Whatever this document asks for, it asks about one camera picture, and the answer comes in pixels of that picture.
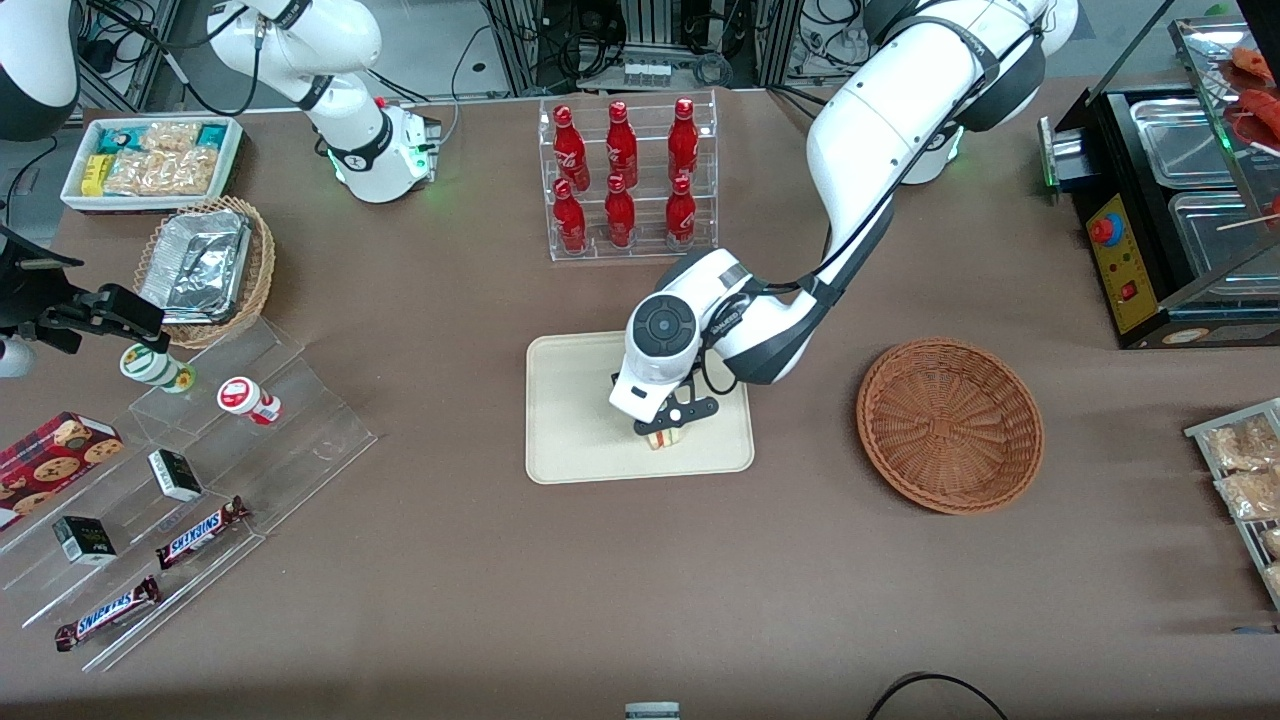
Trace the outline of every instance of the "red button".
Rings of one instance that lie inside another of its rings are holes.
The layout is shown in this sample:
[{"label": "red button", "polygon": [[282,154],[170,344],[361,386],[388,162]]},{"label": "red button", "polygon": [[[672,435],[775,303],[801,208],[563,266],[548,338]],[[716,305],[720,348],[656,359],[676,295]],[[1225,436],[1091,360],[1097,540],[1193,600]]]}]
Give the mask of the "red button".
[{"label": "red button", "polygon": [[1111,220],[1102,218],[1089,227],[1089,240],[1102,245],[1103,242],[1111,240],[1111,236],[1115,234],[1115,229],[1116,227],[1111,224]]}]

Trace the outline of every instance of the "clear acrylic shelf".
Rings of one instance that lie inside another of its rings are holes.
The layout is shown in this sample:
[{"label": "clear acrylic shelf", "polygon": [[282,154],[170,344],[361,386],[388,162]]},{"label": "clear acrylic shelf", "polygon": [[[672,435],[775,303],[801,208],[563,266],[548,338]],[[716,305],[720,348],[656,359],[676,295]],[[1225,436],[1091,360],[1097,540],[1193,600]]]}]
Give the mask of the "clear acrylic shelf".
[{"label": "clear acrylic shelf", "polygon": [[[698,126],[698,169],[690,192],[698,204],[694,215],[694,238],[689,247],[672,250],[667,246],[667,197],[671,178],[667,176],[667,133],[675,119],[676,100],[694,101],[694,124]],[[552,260],[603,260],[626,258],[655,258],[684,255],[690,250],[719,246],[719,165],[717,136],[719,132],[716,95],[704,92],[653,92],[627,95],[627,118],[636,131],[640,155],[640,182],[631,188],[636,204],[636,238],[631,247],[622,250],[608,238],[604,200],[608,196],[605,181],[609,177],[604,140],[609,132],[608,106],[599,97],[556,97],[543,100],[539,106],[538,150],[541,161],[543,204],[547,206],[547,237]],[[556,231],[552,206],[556,196],[552,183],[559,177],[556,164],[556,124],[550,113],[557,105],[573,110],[573,124],[586,143],[586,167],[591,172],[591,184],[577,193],[586,214],[586,252],[570,255]]]},{"label": "clear acrylic shelf", "polygon": [[[375,442],[301,350],[266,320],[209,347],[192,360],[195,388],[179,396],[150,391],[137,400],[116,421],[128,430],[127,452],[74,496],[41,509],[41,518],[28,519],[8,542],[0,553],[5,598],[24,628],[47,635],[50,652],[60,625],[155,575],[159,605],[133,611],[68,653],[86,671],[119,662]],[[237,374],[282,400],[279,420],[262,427],[218,410],[214,393]],[[187,457],[205,488],[197,501],[161,495],[147,464],[156,447]],[[155,550],[237,495],[252,515],[161,571]],[[119,556],[100,568],[68,562],[50,527],[65,514],[100,519]]]}]

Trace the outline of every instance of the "small black box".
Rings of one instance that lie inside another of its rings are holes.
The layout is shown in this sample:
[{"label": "small black box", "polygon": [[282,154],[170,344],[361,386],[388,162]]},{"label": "small black box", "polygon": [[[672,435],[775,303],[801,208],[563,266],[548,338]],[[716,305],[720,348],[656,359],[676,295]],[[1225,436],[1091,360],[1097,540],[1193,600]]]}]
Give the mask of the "small black box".
[{"label": "small black box", "polygon": [[160,483],[160,492],[183,502],[200,500],[200,482],[186,457],[161,448],[148,455],[147,461],[151,462],[151,474]]},{"label": "small black box", "polygon": [[111,538],[106,537],[102,523],[93,518],[63,515],[54,523],[54,534],[63,546],[67,560],[81,565],[106,565],[115,560]]}]

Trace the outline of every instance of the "coca-cola bottle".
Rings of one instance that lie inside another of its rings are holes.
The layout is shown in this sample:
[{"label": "coca-cola bottle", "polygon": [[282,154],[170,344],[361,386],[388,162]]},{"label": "coca-cola bottle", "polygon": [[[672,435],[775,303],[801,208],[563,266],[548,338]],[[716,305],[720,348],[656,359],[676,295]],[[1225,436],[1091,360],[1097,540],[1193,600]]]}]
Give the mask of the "coca-cola bottle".
[{"label": "coca-cola bottle", "polygon": [[689,195],[689,176],[680,176],[671,183],[667,199],[667,245],[672,250],[685,250],[694,242],[694,213],[698,204]]},{"label": "coca-cola bottle", "polygon": [[573,188],[564,178],[556,178],[552,186],[556,192],[556,204],[552,205],[552,214],[556,215],[556,229],[561,236],[561,245],[570,255],[586,252],[586,215],[582,206],[573,197]]},{"label": "coca-cola bottle", "polygon": [[623,250],[631,247],[636,231],[636,204],[620,173],[609,176],[609,196],[604,200],[604,215],[609,219],[609,242]]},{"label": "coca-cola bottle", "polygon": [[557,105],[552,118],[556,120],[556,164],[561,177],[573,183],[576,191],[584,192],[591,186],[591,173],[586,169],[586,143],[573,127],[573,111],[568,105]]},{"label": "coca-cola bottle", "polygon": [[694,124],[694,101],[676,100],[676,122],[667,136],[667,174],[671,182],[680,176],[694,177],[698,170],[698,126]]},{"label": "coca-cola bottle", "polygon": [[609,151],[609,172],[622,176],[627,187],[640,182],[640,159],[636,151],[636,131],[627,122],[627,104],[609,102],[609,135],[604,138]]}]

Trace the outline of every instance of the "tabletop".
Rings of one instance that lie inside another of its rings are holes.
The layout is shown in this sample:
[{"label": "tabletop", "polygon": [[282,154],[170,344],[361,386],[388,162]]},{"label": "tabletop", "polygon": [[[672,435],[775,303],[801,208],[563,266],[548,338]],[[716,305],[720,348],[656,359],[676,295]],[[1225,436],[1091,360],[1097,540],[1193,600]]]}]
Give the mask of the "tabletop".
[{"label": "tabletop", "polygon": [[[1280,351],[1116,350],[1070,204],[1038,190],[1034,119],[1083,87],[1050,81],[899,192],[800,365],[750,388],[750,469],[558,487],[524,469],[525,350],[621,329],[664,265],[549,260],[536,101],[463,106],[439,179],[378,206],[302,114],[244,115],[234,191],[278,247],[265,314],[380,439],[109,673],[0,600],[0,715],[849,717],[937,670],[1021,719],[1275,716],[1280,639],[1229,633],[1274,615],[1181,429],[1280,395]],[[717,101],[722,246],[797,277],[827,225],[808,119],[762,91]],[[87,261],[81,286],[128,281],[156,222],[68,211],[54,247]],[[915,507],[859,446],[863,373],[923,336],[995,352],[1039,404],[1043,469],[1005,510]],[[0,443],[122,413],[142,389],[124,345],[42,348],[0,386]],[[893,703],[882,717],[982,711],[946,688]]]}]

